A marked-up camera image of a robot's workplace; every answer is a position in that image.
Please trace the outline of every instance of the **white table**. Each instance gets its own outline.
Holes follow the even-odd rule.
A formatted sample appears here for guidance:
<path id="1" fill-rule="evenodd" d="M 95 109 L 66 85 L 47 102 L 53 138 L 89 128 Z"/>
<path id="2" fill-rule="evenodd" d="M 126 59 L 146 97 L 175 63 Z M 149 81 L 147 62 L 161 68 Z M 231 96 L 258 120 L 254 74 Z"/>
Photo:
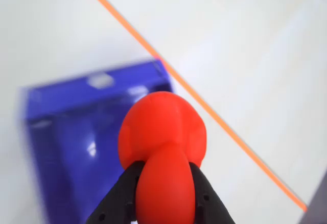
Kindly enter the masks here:
<path id="1" fill-rule="evenodd" d="M 327 0 L 109 0 L 309 203 L 327 167 Z M 97 0 L 1 0 L 0 216 L 43 223 L 21 87 L 149 57 Z M 205 121 L 202 170 L 236 223 L 303 211 L 175 81 Z"/>

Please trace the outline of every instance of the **orange tape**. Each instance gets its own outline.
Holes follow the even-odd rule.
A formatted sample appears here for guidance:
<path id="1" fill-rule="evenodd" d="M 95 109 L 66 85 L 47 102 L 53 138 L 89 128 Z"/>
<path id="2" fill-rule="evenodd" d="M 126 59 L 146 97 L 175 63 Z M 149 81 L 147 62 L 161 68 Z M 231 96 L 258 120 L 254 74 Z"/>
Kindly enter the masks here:
<path id="1" fill-rule="evenodd" d="M 129 24 L 129 22 L 107 1 L 98 0 L 112 16 L 155 58 L 159 58 L 169 74 L 174 77 L 185 90 L 207 111 L 207 113 L 223 128 L 237 145 L 260 167 L 264 173 L 303 211 L 307 211 L 303 203 L 281 180 L 265 165 L 264 162 L 245 144 L 244 141 L 226 124 L 225 121 L 206 103 L 199 94 L 164 60 L 164 58 Z"/>

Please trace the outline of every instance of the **blue box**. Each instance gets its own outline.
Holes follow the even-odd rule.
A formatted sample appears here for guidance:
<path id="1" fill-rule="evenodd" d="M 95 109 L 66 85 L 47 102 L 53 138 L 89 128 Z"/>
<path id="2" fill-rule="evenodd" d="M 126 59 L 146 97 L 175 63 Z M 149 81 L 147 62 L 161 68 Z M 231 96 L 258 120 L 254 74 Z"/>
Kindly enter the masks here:
<path id="1" fill-rule="evenodd" d="M 172 91 L 159 60 L 28 89 L 26 127 L 51 224 L 85 223 L 123 172 L 126 113 L 156 91 Z"/>

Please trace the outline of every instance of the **white floor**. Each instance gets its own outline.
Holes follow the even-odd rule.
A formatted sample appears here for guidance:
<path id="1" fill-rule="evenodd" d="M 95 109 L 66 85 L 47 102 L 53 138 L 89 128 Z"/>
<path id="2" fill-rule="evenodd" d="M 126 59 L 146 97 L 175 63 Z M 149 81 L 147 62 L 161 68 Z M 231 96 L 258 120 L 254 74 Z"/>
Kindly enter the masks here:
<path id="1" fill-rule="evenodd" d="M 327 168 L 327 0 L 109 0 L 309 203 Z M 97 0 L 0 0 L 0 217 L 43 223 L 21 87 L 150 55 Z M 202 170 L 236 223 L 297 223 L 295 205 L 175 81 L 208 131 Z"/>

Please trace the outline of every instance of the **red object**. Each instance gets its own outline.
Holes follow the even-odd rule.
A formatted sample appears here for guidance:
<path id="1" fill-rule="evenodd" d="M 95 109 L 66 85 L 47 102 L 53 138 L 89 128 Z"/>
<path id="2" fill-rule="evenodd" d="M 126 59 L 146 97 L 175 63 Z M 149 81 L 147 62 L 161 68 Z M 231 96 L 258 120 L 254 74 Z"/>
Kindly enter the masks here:
<path id="1" fill-rule="evenodd" d="M 136 188 L 139 224 L 192 224 L 194 183 L 189 162 L 200 167 L 206 151 L 201 117 L 181 97 L 155 92 L 127 113 L 118 141 L 122 166 L 146 162 Z"/>

